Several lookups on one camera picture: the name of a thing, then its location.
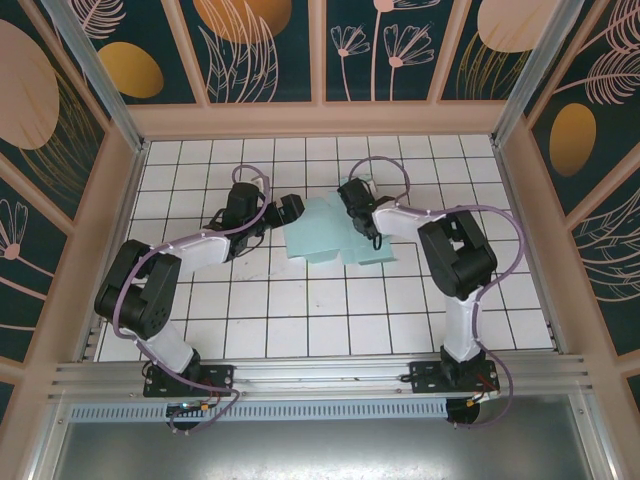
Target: light blue towel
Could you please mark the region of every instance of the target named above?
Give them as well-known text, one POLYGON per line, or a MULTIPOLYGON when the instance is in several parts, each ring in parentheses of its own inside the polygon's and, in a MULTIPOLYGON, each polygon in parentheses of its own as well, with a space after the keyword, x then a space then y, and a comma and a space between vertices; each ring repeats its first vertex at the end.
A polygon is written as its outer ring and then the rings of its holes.
POLYGON ((309 198, 305 211, 295 222, 284 226, 287 257, 304 257, 309 263, 335 259, 340 253, 345 265, 394 261, 389 238, 383 238, 380 250, 358 233, 347 209, 336 192, 323 198, 309 198))

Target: grid floor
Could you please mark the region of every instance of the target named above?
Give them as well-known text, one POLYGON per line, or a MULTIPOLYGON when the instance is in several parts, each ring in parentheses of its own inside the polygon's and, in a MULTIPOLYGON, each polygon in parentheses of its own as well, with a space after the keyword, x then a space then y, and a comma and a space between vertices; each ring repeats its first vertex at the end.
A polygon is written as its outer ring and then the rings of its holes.
MULTIPOLYGON (((371 155, 402 161, 412 182, 411 205, 510 208, 485 135, 154 142, 128 236, 158 244, 197 231, 226 204, 231 171, 240 163, 269 175, 275 198, 326 197, 356 161, 371 155)), ((380 193, 403 190, 401 173, 388 162, 362 168, 371 168, 380 193)), ((244 172, 247 180, 251 172, 244 172)), ((515 258, 516 234, 494 214, 476 218, 492 242, 499 273, 515 258)), ((278 229, 245 257, 182 275, 171 318, 204 359, 437 351, 444 297, 418 247, 392 243, 393 263, 307 265, 287 259, 278 229)), ((526 261, 483 299, 482 335, 496 350, 553 348, 526 261)), ((138 360, 139 353, 109 325, 97 358, 138 360)))

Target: vent slot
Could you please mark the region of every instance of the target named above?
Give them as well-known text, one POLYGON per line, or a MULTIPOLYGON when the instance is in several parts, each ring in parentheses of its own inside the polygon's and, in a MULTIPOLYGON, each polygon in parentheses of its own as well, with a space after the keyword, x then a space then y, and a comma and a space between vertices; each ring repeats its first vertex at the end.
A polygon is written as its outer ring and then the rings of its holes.
MULTIPOLYGON (((168 404, 75 405, 71 423, 166 422, 168 404)), ((190 412, 177 422, 206 420, 221 406, 190 412)), ((240 402, 221 421, 355 420, 375 418, 446 418, 445 399, 240 402)))

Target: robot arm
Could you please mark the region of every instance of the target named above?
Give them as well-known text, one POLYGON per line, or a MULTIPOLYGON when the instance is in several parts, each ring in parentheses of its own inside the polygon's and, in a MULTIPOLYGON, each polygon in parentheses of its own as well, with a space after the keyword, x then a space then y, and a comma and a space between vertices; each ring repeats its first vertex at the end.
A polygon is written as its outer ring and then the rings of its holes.
MULTIPOLYGON (((264 201, 258 185, 235 183, 227 206, 216 213, 206 230, 228 231, 247 224, 258 214, 258 200, 264 201)), ((295 221, 304 206, 299 195, 287 195, 280 203, 267 206, 264 216, 250 228, 227 236, 192 235, 189 243, 172 247, 170 253, 157 253, 146 262, 136 278, 144 285, 131 285, 120 312, 122 333, 132 335, 158 361, 182 377, 200 380, 200 356, 184 342, 169 320, 178 275, 192 273, 209 265, 229 262, 245 252, 249 238, 263 238, 268 229, 295 221)), ((95 300, 95 311, 113 320, 116 301, 133 267, 151 247, 137 240, 125 242, 103 281, 95 300)))
POLYGON ((359 178, 338 189, 354 227, 374 246, 383 235, 422 246, 432 278, 446 296, 442 360, 446 375, 456 383, 467 365, 484 361, 472 331, 472 312, 476 296, 491 281, 496 256, 471 212, 433 215, 397 205, 391 197, 375 199, 371 192, 359 178))

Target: black mounting plate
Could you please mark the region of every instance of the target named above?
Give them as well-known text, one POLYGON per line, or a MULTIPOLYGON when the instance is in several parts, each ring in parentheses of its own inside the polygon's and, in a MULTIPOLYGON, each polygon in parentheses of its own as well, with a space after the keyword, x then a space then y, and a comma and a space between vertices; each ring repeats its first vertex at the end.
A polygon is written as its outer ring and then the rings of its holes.
POLYGON ((460 379, 457 387, 451 385, 441 372, 439 360, 431 362, 411 362, 409 375, 413 393, 468 393, 481 392, 486 386, 479 380, 478 375, 500 390, 500 382, 496 372, 496 364, 491 360, 483 360, 476 365, 468 375, 460 379))
MULTIPOLYGON (((202 365, 200 367, 201 378, 199 383, 207 382, 214 387, 233 387, 233 365, 202 365)), ((191 388, 182 382, 170 377, 160 368, 151 365, 145 376, 142 396, 145 398, 201 398, 208 397, 209 391, 200 388, 191 388)), ((231 393, 220 393, 221 397, 228 397, 231 393)))

